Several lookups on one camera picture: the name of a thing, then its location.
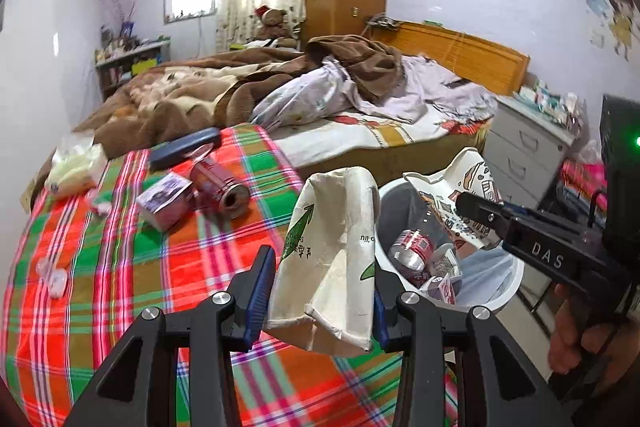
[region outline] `green leaf print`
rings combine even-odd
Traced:
[[[366,279],[371,279],[372,277],[374,277],[376,274],[376,262],[373,261],[373,263],[371,263],[369,266],[367,266],[364,269],[364,272],[362,272],[362,275],[360,276],[360,280],[364,281]]]
[[[287,232],[287,237],[284,240],[284,251],[282,252],[282,258],[280,259],[281,262],[291,255],[298,247],[300,238],[302,238],[302,234],[305,232],[307,223],[311,221],[313,213],[314,206],[312,204],[306,206],[305,213],[302,214],[302,217],[300,217],[298,222],[291,227],[289,232]]]

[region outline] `crumpled paper bag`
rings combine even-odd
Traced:
[[[102,145],[94,145],[94,131],[71,133],[56,149],[44,185],[54,198],[66,198],[97,186],[106,166]]]
[[[495,203],[502,201],[489,167],[476,149],[464,148],[446,169],[430,176],[405,172],[402,177],[431,205],[435,216],[454,240],[459,259],[480,249],[495,248],[500,243],[494,230],[456,212],[456,199],[462,192],[471,192]]]
[[[371,350],[375,223],[380,198],[367,169],[313,174],[293,210],[264,330],[336,357]]]

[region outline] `human hand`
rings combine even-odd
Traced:
[[[556,330],[551,335],[548,362],[551,370],[566,375],[574,369],[582,358],[578,347],[578,330],[569,308],[569,289],[556,286],[556,295],[565,299],[556,314]],[[596,354],[604,345],[613,326],[600,324],[584,332],[580,343],[590,353]],[[618,333],[607,347],[604,357],[610,359],[595,393],[602,393],[615,384],[628,371],[640,353],[640,328],[629,322],[620,326]]]

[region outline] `teddy bear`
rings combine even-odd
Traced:
[[[277,48],[295,48],[298,45],[296,39],[292,38],[289,25],[285,23],[286,10],[260,6],[255,10],[255,14],[261,20],[262,26],[253,38],[254,41],[278,39]]]

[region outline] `wooden headboard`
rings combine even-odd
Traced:
[[[397,32],[373,28],[372,40],[407,55],[423,53],[496,94],[518,91],[529,65],[529,57],[516,50],[439,26],[403,22]]]

